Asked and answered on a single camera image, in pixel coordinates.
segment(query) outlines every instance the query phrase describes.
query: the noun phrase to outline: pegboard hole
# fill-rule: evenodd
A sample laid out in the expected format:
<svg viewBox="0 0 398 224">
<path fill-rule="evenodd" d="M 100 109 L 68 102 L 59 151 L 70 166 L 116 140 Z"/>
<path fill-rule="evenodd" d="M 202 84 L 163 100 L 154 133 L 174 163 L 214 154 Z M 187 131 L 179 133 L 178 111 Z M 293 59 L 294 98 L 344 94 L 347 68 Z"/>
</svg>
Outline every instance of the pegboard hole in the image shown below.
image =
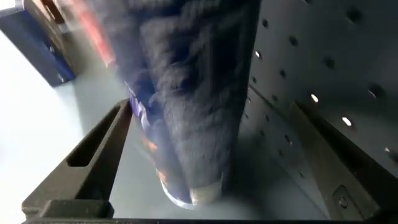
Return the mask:
<svg viewBox="0 0 398 224">
<path fill-rule="evenodd" d="M 343 120 L 343 122 L 348 126 L 351 127 L 353 125 L 353 123 L 347 118 L 347 117 L 342 117 L 341 118 Z"/>
<path fill-rule="evenodd" d="M 294 36 L 290 36 L 289 37 L 289 42 L 292 46 L 297 47 L 299 42 L 297 41 L 297 39 Z"/>
<path fill-rule="evenodd" d="M 368 92 L 375 99 L 381 98 L 381 97 L 383 97 L 385 95 L 385 91 L 383 90 L 383 88 L 380 85 L 376 84 L 376 83 L 372 83 L 372 84 L 369 85 Z"/>
<path fill-rule="evenodd" d="M 278 154 L 280 157 L 284 157 L 284 152 L 281 149 L 278 149 Z"/>
<path fill-rule="evenodd" d="M 261 24 L 262 24 L 262 26 L 263 26 L 264 28 L 268 28 L 268 20 L 263 19 L 262 22 L 261 22 Z"/>
<path fill-rule="evenodd" d="M 288 144 L 292 145 L 292 140 L 290 140 L 290 138 L 288 137 L 287 134 L 285 134 L 285 140 Z"/>
<path fill-rule="evenodd" d="M 348 9 L 346 16 L 353 24 L 359 23 L 363 18 L 362 12 L 355 7 Z"/>
<path fill-rule="evenodd" d="M 274 100 L 274 102 L 278 102 L 278 97 L 277 96 L 272 95 L 271 98 L 272 98 L 272 100 Z"/>
<path fill-rule="evenodd" d="M 335 69 L 335 61 L 331 57 L 325 57 L 323 59 L 323 63 L 328 67 L 329 69 Z"/>
<path fill-rule="evenodd" d="M 279 71 L 279 75 L 281 75 L 283 78 L 286 78 L 286 72 L 285 72 L 285 70 Z"/>
<path fill-rule="evenodd" d="M 315 103 L 319 103 L 319 99 L 317 96 L 315 96 L 315 94 L 311 94 L 311 99 L 312 101 L 314 101 Z"/>
<path fill-rule="evenodd" d="M 255 52 L 254 52 L 254 55 L 255 55 L 258 59 L 261 59 L 261 58 L 262 58 L 261 53 L 260 53 L 259 51 L 255 51 Z"/>
</svg>

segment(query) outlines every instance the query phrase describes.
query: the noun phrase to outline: gray pegboard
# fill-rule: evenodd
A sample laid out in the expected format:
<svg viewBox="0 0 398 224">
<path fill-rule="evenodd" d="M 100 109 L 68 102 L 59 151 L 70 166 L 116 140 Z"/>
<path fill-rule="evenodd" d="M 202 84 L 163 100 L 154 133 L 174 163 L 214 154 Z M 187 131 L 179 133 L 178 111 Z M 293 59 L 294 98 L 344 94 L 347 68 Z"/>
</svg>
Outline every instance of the gray pegboard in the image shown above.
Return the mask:
<svg viewBox="0 0 398 224">
<path fill-rule="evenodd" d="M 299 138 L 284 118 L 251 88 L 242 117 L 242 126 L 253 135 L 262 150 L 275 160 L 303 192 L 328 217 Z"/>
<path fill-rule="evenodd" d="M 263 0 L 249 81 L 282 114 L 293 101 L 311 106 L 395 177 L 397 7 L 393 0 Z"/>
</svg>

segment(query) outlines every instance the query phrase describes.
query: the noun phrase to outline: cloth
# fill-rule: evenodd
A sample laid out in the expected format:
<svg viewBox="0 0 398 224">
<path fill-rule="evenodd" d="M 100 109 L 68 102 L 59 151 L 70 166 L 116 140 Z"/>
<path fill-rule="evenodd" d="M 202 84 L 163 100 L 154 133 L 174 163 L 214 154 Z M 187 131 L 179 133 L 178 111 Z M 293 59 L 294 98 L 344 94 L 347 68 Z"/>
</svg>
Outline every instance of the cloth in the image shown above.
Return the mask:
<svg viewBox="0 0 398 224">
<path fill-rule="evenodd" d="M 166 194 L 218 198 L 248 87 L 258 0 L 92 0 Z"/>
</svg>

